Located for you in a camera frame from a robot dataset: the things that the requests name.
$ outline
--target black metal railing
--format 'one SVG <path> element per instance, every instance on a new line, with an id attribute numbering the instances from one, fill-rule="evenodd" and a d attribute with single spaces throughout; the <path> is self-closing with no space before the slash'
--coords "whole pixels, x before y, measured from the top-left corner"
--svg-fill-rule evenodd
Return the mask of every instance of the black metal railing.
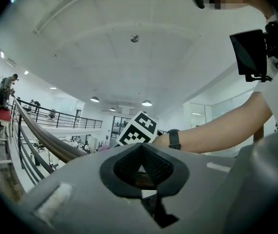
<path id="1" fill-rule="evenodd" d="M 102 121 L 96 119 L 89 119 L 79 116 L 73 116 L 65 114 L 62 112 L 55 111 L 53 109 L 47 109 L 43 107 L 38 107 L 30 104 L 26 101 L 16 99 L 19 104 L 24 108 L 28 115 L 38 124 L 45 125 L 48 127 L 56 128 L 76 128 L 76 129 L 86 129 L 86 128 L 101 128 Z M 15 110 L 15 114 L 19 115 L 19 111 L 14 106 L 13 102 L 11 113 Z"/>
<path id="2" fill-rule="evenodd" d="M 43 146 L 55 155 L 58 159 L 67 163 L 68 161 L 84 156 L 87 153 L 78 150 L 71 145 L 66 144 L 62 140 L 58 139 L 54 135 L 47 132 L 35 120 L 29 115 L 22 107 L 22 101 L 17 101 L 14 99 L 14 104 L 11 109 L 11 119 L 12 119 L 12 138 L 14 140 L 16 149 L 18 151 L 18 156 L 20 159 L 21 167 L 25 170 L 31 182 L 36 185 L 40 180 L 44 179 L 45 176 L 38 169 L 37 165 L 41 165 L 49 174 L 51 174 L 54 169 L 48 164 L 38 153 L 38 151 L 31 144 L 28 139 L 21 123 L 25 122 L 27 127 L 31 130 L 34 136 L 43 144 Z M 25 141 L 30 152 L 22 141 Z"/>

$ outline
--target white shirt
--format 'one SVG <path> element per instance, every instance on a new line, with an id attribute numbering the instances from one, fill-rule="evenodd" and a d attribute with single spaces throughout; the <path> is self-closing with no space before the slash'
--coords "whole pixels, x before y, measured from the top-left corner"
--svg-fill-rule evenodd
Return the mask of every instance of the white shirt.
<path id="1" fill-rule="evenodd" d="M 34 105 L 34 102 L 33 102 L 33 101 L 31 101 L 31 102 L 30 102 L 30 104 Z M 28 105 L 28 108 L 29 108 L 29 109 L 32 109 L 32 107 L 33 107 L 33 106 Z"/>
<path id="2" fill-rule="evenodd" d="M 266 21 L 266 23 L 268 24 L 269 22 L 272 22 L 272 21 L 278 22 L 278 12 L 276 10 L 274 10 L 274 14 Z M 267 60 L 266 75 L 271 77 L 272 79 L 278 73 L 278 68 L 275 66 L 274 63 L 276 63 L 276 62 L 272 58 Z M 269 83 L 269 81 L 266 81 L 266 82 L 259 81 L 254 89 L 254 92 L 263 92 L 268 83 Z"/>

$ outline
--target white wall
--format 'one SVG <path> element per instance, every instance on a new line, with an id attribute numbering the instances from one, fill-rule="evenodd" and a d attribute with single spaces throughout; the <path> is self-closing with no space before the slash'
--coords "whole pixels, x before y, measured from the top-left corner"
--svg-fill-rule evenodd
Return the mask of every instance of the white wall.
<path id="1" fill-rule="evenodd" d="M 205 105 L 206 123 L 212 121 L 212 106 Z"/>
<path id="2" fill-rule="evenodd" d="M 221 81 L 191 99 L 190 102 L 212 106 L 253 89 L 257 83 L 257 81 L 246 82 L 245 76 L 240 76 L 235 68 Z"/>
<path id="3" fill-rule="evenodd" d="M 33 100 L 38 100 L 42 107 L 51 108 L 53 103 L 54 95 L 32 83 L 32 81 L 25 75 L 21 74 L 15 68 L 10 67 L 6 64 L 6 60 L 0 57 L 0 82 L 2 77 L 9 77 L 17 73 L 19 76 L 19 81 L 16 81 L 12 87 L 15 89 L 16 97 L 20 97 L 26 102 Z"/>
<path id="4" fill-rule="evenodd" d="M 251 96 L 252 90 L 246 91 L 245 93 L 238 95 L 236 97 L 233 97 L 231 99 L 225 100 L 221 103 L 218 103 L 212 107 L 212 116 L 213 118 L 218 118 L 227 112 L 243 105 L 248 98 Z M 274 133 L 275 130 L 275 118 L 272 116 L 265 124 L 264 124 L 264 136 L 268 136 L 272 133 Z M 246 145 L 251 145 L 253 143 L 253 136 L 249 137 L 247 140 L 243 141 L 239 145 L 218 151 L 212 153 L 213 155 L 219 155 L 219 156 L 236 156 L 239 152 L 239 150 L 246 146 Z"/>
<path id="5" fill-rule="evenodd" d="M 188 122 L 184 117 L 184 106 L 181 105 L 170 113 L 158 117 L 158 129 L 163 131 L 170 129 L 185 130 L 190 128 L 187 127 Z"/>
<path id="6" fill-rule="evenodd" d="M 212 26 L 215 22 L 218 22 L 218 26 Z M 201 25 L 202 34 L 200 40 L 190 48 L 189 62 L 182 72 L 170 80 L 169 84 L 174 89 L 168 91 L 159 105 L 163 110 L 170 110 L 194 98 L 197 91 L 233 65 L 236 57 L 229 35 L 264 29 L 265 18 L 256 9 L 247 6 L 239 10 L 214 11 Z"/>
<path id="7" fill-rule="evenodd" d="M 98 105 L 94 105 L 92 102 L 85 103 L 82 117 L 84 118 L 90 118 L 90 119 L 96 119 L 96 120 L 102 120 L 102 132 L 98 134 L 91 134 L 92 137 L 97 138 L 98 141 L 105 141 L 106 135 L 109 136 L 109 140 L 111 138 L 111 127 L 113 124 L 113 115 L 105 114 L 101 112 L 101 108 L 98 107 Z"/>
<path id="8" fill-rule="evenodd" d="M 16 97 L 20 97 L 21 100 L 26 102 L 30 102 L 32 99 L 40 102 L 41 107 L 48 109 L 55 109 L 56 111 L 73 115 L 75 107 L 84 108 L 84 102 L 77 100 L 76 98 L 66 94 L 66 93 L 57 93 L 54 94 L 53 91 L 47 88 L 44 88 L 42 84 L 38 82 L 39 78 L 35 76 L 31 76 L 32 74 L 28 74 L 27 76 L 23 74 L 23 72 L 27 70 L 27 68 L 23 69 L 20 67 L 12 68 L 6 63 L 6 59 L 2 59 L 0 57 L 0 82 L 2 78 L 11 76 L 15 73 L 19 76 L 19 81 L 16 81 L 12 87 L 15 89 Z"/>

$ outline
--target watch strap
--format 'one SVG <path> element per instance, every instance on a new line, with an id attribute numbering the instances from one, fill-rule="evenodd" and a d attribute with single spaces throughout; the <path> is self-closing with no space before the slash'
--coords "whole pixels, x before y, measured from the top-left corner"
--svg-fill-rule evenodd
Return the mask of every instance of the watch strap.
<path id="1" fill-rule="evenodd" d="M 179 141 L 178 130 L 172 129 L 168 133 L 169 133 L 169 147 L 179 150 L 181 148 L 181 144 Z"/>

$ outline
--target office area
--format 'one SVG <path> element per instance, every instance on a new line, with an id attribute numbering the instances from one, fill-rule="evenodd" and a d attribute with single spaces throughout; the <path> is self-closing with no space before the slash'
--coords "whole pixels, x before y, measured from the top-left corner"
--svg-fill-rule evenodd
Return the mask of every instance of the office area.
<path id="1" fill-rule="evenodd" d="M 221 83 L 220 76 L 227 77 L 228 69 L 237 76 L 235 55 L 225 39 L 263 28 L 264 19 L 250 7 L 214 14 L 198 11 L 189 0 L 170 1 L 16 0 L 0 19 L 0 80 L 17 73 L 16 95 L 48 109 L 29 112 L 35 121 L 49 121 L 47 127 L 59 128 L 53 109 L 73 116 L 68 128 L 88 125 L 76 117 L 101 121 L 101 131 L 91 134 L 95 141 L 87 139 L 94 150 L 113 146 L 138 111 L 164 131 L 203 125 L 250 95 L 255 83 L 232 94 L 225 93 L 233 90 L 231 84 L 222 85 L 223 90 L 214 85 Z M 58 135 L 83 151 L 72 136 L 86 144 L 86 135 Z M 224 155 L 235 156 L 238 149 Z M 58 164 L 56 169 L 65 164 L 46 149 L 39 153 L 46 163 Z"/>

